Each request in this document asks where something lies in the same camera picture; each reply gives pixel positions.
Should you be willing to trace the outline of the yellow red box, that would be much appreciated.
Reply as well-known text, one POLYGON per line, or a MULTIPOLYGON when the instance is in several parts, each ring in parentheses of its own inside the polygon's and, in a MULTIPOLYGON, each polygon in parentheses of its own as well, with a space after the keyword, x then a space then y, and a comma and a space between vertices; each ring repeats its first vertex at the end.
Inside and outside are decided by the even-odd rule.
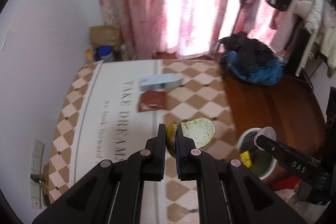
POLYGON ((252 161, 251 161, 251 157, 249 154, 249 151, 244 151, 243 153, 241 153, 240 155, 240 161, 247 167, 250 168, 252 166, 252 161))

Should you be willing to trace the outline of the orange cap small bottle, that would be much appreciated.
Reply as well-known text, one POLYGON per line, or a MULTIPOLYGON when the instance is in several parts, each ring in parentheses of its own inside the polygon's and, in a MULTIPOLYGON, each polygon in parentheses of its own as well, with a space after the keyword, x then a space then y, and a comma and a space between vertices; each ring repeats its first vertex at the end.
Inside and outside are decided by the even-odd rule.
POLYGON ((86 52, 85 52, 85 54, 86 54, 87 64, 92 64, 92 63, 95 62, 95 57, 94 57, 94 55, 93 55, 93 53, 92 53, 91 50, 87 49, 86 52))

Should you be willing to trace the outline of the white round trash bin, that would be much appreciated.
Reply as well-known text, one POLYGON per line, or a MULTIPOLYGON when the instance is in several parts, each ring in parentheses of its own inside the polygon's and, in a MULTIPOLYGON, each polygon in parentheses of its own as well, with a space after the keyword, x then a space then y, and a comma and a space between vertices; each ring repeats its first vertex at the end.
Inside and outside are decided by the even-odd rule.
POLYGON ((252 166, 249 168, 261 180, 268 178, 274 171, 277 160, 268 152, 258 149, 254 145, 253 139, 261 128, 254 127, 246 130, 239 138, 237 149, 239 155, 244 151, 249 151, 252 166))

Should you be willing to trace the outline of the yellow fruit peel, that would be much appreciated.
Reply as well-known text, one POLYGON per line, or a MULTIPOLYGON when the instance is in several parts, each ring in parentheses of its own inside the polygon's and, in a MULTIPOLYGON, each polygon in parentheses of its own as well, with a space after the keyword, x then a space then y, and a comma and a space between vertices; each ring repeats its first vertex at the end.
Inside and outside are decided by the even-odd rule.
POLYGON ((166 129, 166 147, 172 157, 176 157, 175 135, 179 125, 181 125, 183 136, 193 139, 197 149, 208 145, 216 133, 215 125, 207 118, 197 118, 182 123, 171 122, 166 129))

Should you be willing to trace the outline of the checkered table cloth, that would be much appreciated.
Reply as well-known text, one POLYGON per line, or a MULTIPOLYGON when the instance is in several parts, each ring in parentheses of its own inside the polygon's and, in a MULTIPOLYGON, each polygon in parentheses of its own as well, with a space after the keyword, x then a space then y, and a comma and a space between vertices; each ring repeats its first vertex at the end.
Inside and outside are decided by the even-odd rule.
POLYGON ((237 136, 224 83, 211 60, 146 60, 84 65, 64 100, 51 146, 49 198, 56 201, 101 160, 118 162, 143 149, 158 126, 197 118, 216 127, 205 151, 236 158, 237 136), (183 82, 168 88, 167 108, 138 111, 140 80, 174 73, 183 82))

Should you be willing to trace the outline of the red blanket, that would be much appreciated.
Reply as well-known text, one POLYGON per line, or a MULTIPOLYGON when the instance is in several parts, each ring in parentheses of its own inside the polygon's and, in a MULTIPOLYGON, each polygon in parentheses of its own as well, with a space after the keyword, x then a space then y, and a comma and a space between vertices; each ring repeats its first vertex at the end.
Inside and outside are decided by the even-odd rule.
POLYGON ((284 180, 275 182, 271 185, 273 191, 283 190, 283 189, 294 189, 295 186, 300 182, 300 179, 296 176, 290 176, 284 180))

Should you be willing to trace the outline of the hanging clothes on rack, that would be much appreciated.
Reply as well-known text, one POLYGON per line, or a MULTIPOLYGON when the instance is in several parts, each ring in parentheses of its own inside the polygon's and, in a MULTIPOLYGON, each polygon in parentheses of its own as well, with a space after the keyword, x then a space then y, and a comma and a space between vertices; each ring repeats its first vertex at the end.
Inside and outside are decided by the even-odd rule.
POLYGON ((286 73, 299 76, 321 54, 335 71, 335 7, 331 0, 241 0, 235 31, 270 46, 286 73))

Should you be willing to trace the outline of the brown paper bag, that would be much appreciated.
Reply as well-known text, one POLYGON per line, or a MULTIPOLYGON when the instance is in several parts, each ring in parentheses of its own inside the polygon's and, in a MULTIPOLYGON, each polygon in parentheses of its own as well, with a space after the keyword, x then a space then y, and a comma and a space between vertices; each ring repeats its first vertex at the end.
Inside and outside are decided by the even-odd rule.
POLYGON ((119 52, 123 45, 121 29, 118 24, 93 26, 89 28, 90 42, 93 48, 111 46, 119 52))

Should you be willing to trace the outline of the white wall socket strip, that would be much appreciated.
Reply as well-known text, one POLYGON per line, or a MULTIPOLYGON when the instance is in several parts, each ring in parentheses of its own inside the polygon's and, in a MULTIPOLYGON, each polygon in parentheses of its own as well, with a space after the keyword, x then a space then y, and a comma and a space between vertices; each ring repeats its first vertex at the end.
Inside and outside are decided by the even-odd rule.
POLYGON ((43 186, 43 174, 42 174, 42 159, 44 153, 45 145, 34 140, 33 151, 30 166, 30 194, 31 194, 31 204, 33 209, 42 208, 42 186, 43 186))

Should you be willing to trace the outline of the brown snack packet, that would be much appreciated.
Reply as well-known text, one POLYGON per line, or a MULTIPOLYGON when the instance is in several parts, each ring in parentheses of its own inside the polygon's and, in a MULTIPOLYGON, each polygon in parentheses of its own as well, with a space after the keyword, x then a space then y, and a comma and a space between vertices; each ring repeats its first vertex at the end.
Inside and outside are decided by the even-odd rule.
POLYGON ((138 112, 154 110, 167 110, 167 94, 165 92, 148 90, 140 95, 138 112))

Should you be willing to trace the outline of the clear plastic cup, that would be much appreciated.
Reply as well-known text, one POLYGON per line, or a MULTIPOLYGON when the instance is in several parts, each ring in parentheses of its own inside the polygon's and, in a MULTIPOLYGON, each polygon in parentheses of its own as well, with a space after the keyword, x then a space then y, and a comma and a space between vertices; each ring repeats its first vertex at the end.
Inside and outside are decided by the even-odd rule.
POLYGON ((276 141, 276 132, 275 132, 274 128, 268 126, 268 127, 264 127, 262 129, 260 129, 253 139, 254 145, 257 146, 260 150, 262 150, 262 148, 260 148, 257 145, 257 139, 258 139, 259 136, 265 136, 269 139, 272 139, 273 141, 276 141))

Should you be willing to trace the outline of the clear plastic bottle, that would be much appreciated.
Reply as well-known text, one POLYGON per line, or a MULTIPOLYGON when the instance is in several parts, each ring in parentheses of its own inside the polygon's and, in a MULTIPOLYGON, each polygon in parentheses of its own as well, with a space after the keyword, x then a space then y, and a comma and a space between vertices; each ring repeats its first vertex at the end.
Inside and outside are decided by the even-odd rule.
POLYGON ((129 61, 130 60, 126 44, 121 45, 120 55, 121 55, 121 58, 122 58, 123 61, 129 61))

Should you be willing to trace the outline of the blue black clothes pile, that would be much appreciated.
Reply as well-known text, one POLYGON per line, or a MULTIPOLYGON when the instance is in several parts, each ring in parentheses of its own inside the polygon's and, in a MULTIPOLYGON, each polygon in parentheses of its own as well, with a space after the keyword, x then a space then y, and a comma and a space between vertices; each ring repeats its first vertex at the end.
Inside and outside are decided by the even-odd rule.
POLYGON ((229 69, 238 79, 265 86, 274 85, 281 79, 282 65, 266 44, 248 38, 243 32, 218 42, 224 47, 220 65, 229 69))

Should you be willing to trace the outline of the white blue long box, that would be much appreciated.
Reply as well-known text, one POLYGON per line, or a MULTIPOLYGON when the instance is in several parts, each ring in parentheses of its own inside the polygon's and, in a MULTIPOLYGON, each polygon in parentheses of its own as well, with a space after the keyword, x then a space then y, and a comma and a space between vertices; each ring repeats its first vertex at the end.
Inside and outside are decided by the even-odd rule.
POLYGON ((139 80, 139 88, 142 92, 149 90, 176 88, 183 84, 183 80, 183 77, 175 73, 146 76, 139 80))

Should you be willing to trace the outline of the blue lid white jar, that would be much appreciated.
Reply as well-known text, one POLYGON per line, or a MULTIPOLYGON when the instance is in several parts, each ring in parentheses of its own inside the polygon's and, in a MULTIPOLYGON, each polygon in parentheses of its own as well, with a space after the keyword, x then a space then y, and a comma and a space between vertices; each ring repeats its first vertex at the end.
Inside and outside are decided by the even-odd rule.
POLYGON ((97 54, 105 63, 114 61, 114 51, 112 46, 100 46, 97 49, 97 54))

